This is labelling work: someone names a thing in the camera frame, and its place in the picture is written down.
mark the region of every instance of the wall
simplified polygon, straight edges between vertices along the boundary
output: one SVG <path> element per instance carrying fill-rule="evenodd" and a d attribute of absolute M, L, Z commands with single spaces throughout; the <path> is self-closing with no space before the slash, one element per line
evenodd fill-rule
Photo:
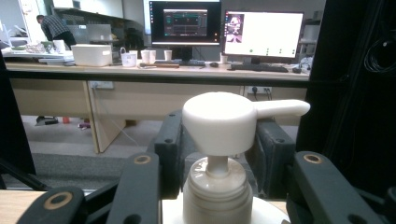
<path fill-rule="evenodd" d="M 0 6 L 0 20 L 6 25 L 8 30 L 11 30 L 10 36 L 18 33 L 14 25 L 21 28 L 26 28 L 20 8 L 20 1 L 17 0 L 1 0 Z M 6 41 L 5 31 L 0 32 L 0 40 Z"/>
<path fill-rule="evenodd" d="M 79 0 L 79 2 L 81 10 L 123 18 L 122 0 Z"/>
<path fill-rule="evenodd" d="M 122 12 L 124 19 L 134 21 L 131 25 L 143 34 L 143 0 L 122 0 Z"/>
<path fill-rule="evenodd" d="M 303 11 L 304 18 L 310 19 L 313 17 L 314 11 L 323 10 L 325 0 L 226 0 L 233 2 L 235 9 L 254 9 L 254 10 L 289 10 L 289 11 Z"/>
<path fill-rule="evenodd" d="M 44 14 L 43 12 L 46 12 L 45 8 L 43 7 L 44 2 L 41 0 L 21 0 L 21 3 L 29 6 L 30 8 L 30 10 L 28 12 L 25 12 L 23 16 L 26 22 L 26 26 L 28 27 L 29 37 L 32 43 L 46 40 L 46 37 L 41 30 L 41 26 L 36 19 L 37 15 Z"/>

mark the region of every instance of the monitor screen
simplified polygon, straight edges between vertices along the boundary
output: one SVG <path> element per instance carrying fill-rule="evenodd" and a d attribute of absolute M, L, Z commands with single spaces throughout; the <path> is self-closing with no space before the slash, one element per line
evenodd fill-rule
<path fill-rule="evenodd" d="M 303 12 L 226 10 L 221 52 L 225 55 L 295 58 Z"/>
<path fill-rule="evenodd" d="M 186 0 L 143 0 L 143 16 L 145 23 L 145 35 L 151 35 L 151 22 L 150 22 L 150 3 L 149 2 L 183 2 Z M 219 2 L 219 0 L 190 0 L 190 2 Z"/>
<path fill-rule="evenodd" d="M 152 46 L 218 46 L 221 2 L 150 3 Z"/>

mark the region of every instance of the pump dispenser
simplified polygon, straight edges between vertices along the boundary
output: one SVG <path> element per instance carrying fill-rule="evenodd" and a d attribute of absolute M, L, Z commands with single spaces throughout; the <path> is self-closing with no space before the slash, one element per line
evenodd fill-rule
<path fill-rule="evenodd" d="M 252 147 L 257 119 L 301 116 L 309 107 L 298 100 L 251 102 L 228 92 L 208 92 L 187 101 L 182 123 L 207 158 L 191 167 L 184 185 L 184 222 L 250 223 L 252 189 L 243 166 L 228 156 Z"/>

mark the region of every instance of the white cup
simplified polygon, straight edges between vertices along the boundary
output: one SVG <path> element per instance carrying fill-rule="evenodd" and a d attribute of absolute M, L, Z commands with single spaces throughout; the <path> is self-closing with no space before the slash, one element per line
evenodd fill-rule
<path fill-rule="evenodd" d="M 66 46 L 64 45 L 63 40 L 53 40 L 52 42 L 57 53 L 63 54 L 66 52 Z"/>
<path fill-rule="evenodd" d="M 166 49 L 163 51 L 163 53 L 165 54 L 166 61 L 172 61 L 172 50 Z"/>
<path fill-rule="evenodd" d="M 156 57 L 157 57 L 157 51 L 156 50 L 151 50 L 149 52 L 149 62 L 150 63 L 155 63 Z"/>
<path fill-rule="evenodd" d="M 140 51 L 142 55 L 142 63 L 149 63 L 149 50 L 142 50 Z"/>
<path fill-rule="evenodd" d="M 227 63 L 228 56 L 220 54 L 220 63 Z"/>
<path fill-rule="evenodd" d="M 124 67 L 135 67 L 137 55 L 133 53 L 121 54 L 122 66 Z"/>

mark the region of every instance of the desk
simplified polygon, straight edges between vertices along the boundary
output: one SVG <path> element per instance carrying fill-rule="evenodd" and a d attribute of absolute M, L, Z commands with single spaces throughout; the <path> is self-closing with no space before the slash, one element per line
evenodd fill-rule
<path fill-rule="evenodd" d="M 7 63 L 21 114 L 89 118 L 97 153 L 104 152 L 119 134 L 113 122 L 123 128 L 127 119 L 163 120 L 192 96 L 208 91 L 247 96 L 245 85 L 259 85 L 264 79 L 308 80 L 307 74 L 229 71 L 229 67 L 139 69 Z M 89 80 L 114 81 L 114 90 L 93 90 Z"/>
<path fill-rule="evenodd" d="M 0 190 L 0 223 L 16 223 L 30 204 L 43 193 L 28 190 Z M 287 213 L 285 203 L 270 203 Z"/>

